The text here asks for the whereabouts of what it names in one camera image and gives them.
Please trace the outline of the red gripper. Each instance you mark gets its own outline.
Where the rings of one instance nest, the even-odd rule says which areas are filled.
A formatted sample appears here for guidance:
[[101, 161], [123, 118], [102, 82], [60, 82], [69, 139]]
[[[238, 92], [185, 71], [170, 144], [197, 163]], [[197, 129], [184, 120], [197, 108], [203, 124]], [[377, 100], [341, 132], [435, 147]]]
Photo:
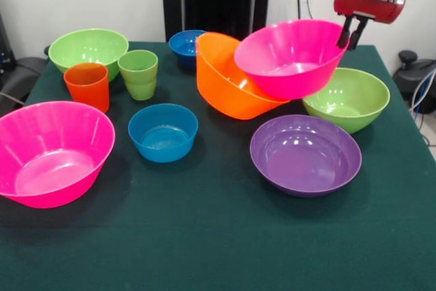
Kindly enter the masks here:
[[[398, 18], [405, 3], [406, 0], [334, 0], [335, 12], [346, 16], [337, 46], [345, 48], [349, 42], [349, 49], [355, 50], [369, 19], [390, 24]], [[358, 18], [358, 26], [350, 36], [352, 16], [366, 18]]]

